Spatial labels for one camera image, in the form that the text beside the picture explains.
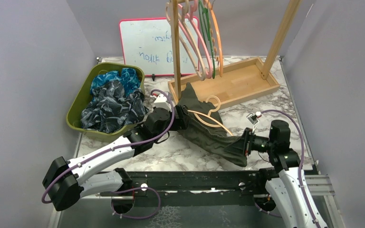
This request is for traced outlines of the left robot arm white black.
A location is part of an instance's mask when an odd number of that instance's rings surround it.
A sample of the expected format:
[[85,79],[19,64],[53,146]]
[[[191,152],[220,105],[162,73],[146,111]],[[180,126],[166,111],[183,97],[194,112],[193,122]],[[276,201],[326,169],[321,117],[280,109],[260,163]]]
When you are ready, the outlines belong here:
[[66,160],[61,156],[54,159],[42,181],[45,188],[42,203],[51,203],[56,211],[63,211],[95,193],[115,191],[125,195],[132,186],[126,171],[123,168],[108,173],[102,171],[151,149],[169,131],[187,129],[189,121],[184,105],[177,105],[171,111],[155,108],[146,121],[107,146],[81,158]]

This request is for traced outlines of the orange wooden hanger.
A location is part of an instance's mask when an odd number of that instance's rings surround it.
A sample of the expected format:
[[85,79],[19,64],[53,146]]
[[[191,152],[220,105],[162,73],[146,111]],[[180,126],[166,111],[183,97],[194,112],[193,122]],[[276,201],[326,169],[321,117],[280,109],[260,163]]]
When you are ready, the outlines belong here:
[[210,20],[211,20],[211,29],[213,31],[213,37],[215,40],[215,46],[217,49],[217,60],[216,62],[216,68],[215,68],[215,72],[216,69],[218,70],[218,75],[219,77],[223,77],[223,67],[224,67],[224,62],[223,62],[223,50],[222,50],[222,42],[221,42],[221,33],[220,33],[220,28],[219,28],[219,24],[216,18],[216,14],[214,12],[213,9],[213,0],[204,0],[204,4],[205,6],[210,10]]

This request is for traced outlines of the light wooden hanger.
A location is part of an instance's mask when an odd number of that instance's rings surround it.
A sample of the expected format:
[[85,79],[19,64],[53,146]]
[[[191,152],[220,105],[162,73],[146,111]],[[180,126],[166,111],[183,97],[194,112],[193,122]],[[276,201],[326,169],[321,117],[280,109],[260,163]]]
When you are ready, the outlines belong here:
[[180,57],[178,44],[180,42],[191,60],[196,75],[203,81],[212,77],[213,68],[204,38],[198,25],[193,21],[199,3],[198,0],[195,0],[193,5],[188,0],[171,0],[166,3],[165,14],[172,29],[173,58]]

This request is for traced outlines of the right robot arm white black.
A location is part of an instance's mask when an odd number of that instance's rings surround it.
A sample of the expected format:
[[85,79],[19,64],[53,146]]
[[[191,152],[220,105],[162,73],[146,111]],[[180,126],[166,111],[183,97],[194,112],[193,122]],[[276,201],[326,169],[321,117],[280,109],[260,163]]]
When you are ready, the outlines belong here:
[[274,120],[268,137],[256,136],[249,128],[226,152],[247,155],[251,151],[266,152],[273,165],[272,170],[262,169],[255,180],[261,193],[272,197],[288,228],[326,228],[327,223],[319,213],[306,183],[301,160],[290,148],[289,124]]

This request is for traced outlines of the pink plastic hanger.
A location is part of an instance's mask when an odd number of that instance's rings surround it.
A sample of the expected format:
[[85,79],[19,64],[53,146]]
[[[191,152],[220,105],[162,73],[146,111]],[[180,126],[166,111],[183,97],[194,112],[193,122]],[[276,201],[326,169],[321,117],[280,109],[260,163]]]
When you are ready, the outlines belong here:
[[195,0],[193,5],[188,0],[183,2],[183,5],[178,4],[181,10],[178,14],[179,27],[185,35],[185,38],[180,37],[180,41],[192,62],[197,77],[201,81],[210,79],[213,73],[211,56],[202,33],[193,22],[193,14],[198,9],[199,1]]

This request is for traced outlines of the dark blue patterned shorts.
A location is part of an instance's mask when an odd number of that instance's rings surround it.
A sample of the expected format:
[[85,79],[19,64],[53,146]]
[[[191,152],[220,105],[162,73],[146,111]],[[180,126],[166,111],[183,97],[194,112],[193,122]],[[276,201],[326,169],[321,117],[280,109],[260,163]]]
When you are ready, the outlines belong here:
[[81,112],[81,128],[115,133],[143,121],[147,113],[140,88],[126,94],[121,82],[112,80],[93,90],[92,101]]

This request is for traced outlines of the green plastic hanger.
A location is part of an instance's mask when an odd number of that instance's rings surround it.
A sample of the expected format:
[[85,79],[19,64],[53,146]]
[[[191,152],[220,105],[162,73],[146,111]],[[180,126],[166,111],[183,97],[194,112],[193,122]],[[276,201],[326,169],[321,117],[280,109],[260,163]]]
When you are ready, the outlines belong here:
[[215,78],[215,68],[216,68],[216,60],[217,60],[217,49],[215,46],[215,40],[213,37],[213,31],[211,29],[211,20],[210,20],[210,10],[205,6],[204,1],[199,1],[199,14],[201,16],[200,23],[201,28],[205,29],[202,34],[206,34],[207,41],[205,42],[205,45],[211,50],[211,61],[212,61],[212,79]]

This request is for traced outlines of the dark olive shorts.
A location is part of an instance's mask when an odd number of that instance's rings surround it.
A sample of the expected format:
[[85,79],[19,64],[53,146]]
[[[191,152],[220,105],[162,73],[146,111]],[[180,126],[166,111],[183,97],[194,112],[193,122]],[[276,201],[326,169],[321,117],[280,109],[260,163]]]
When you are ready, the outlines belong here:
[[[178,105],[186,106],[188,110],[198,111],[203,114],[207,114],[211,109],[215,109],[213,103],[202,102],[198,99],[191,83],[186,84]],[[239,136],[228,136],[227,132],[222,128],[212,128],[203,125],[194,116],[194,113],[189,113],[189,116],[191,120],[189,121],[188,128],[186,130],[179,130],[179,134],[209,153],[219,155],[240,167],[247,166],[247,157],[242,152],[228,152],[224,150],[225,147],[239,140]]]

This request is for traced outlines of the beige wooden hanger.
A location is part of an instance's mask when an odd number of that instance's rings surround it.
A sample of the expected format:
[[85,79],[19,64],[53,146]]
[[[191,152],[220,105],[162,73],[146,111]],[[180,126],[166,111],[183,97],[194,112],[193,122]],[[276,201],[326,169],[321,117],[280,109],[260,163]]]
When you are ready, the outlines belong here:
[[[233,133],[226,127],[224,126],[220,121],[217,121],[216,119],[214,119],[213,117],[211,117],[211,114],[218,111],[221,107],[221,101],[220,99],[215,96],[215,95],[211,95],[209,97],[206,98],[205,102],[209,102],[210,99],[215,99],[217,101],[217,106],[214,109],[211,109],[207,114],[198,112],[198,111],[194,111],[194,110],[188,110],[189,113],[193,113],[195,118],[202,123],[205,126],[211,127],[211,128],[222,128],[224,129],[230,136],[233,136]],[[203,120],[201,117],[199,116],[203,116],[208,118],[209,120],[215,122],[215,124],[211,124],[209,122],[206,122],[205,120]]]

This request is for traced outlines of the blue leaf print shorts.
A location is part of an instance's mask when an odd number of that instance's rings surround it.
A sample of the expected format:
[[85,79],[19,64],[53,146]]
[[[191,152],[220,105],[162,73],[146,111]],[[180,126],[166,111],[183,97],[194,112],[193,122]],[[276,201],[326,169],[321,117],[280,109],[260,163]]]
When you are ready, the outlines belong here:
[[114,80],[118,80],[122,84],[127,95],[141,85],[137,72],[133,68],[123,68],[120,73],[116,70],[101,70],[91,83],[90,94],[93,94],[94,89],[104,86]]

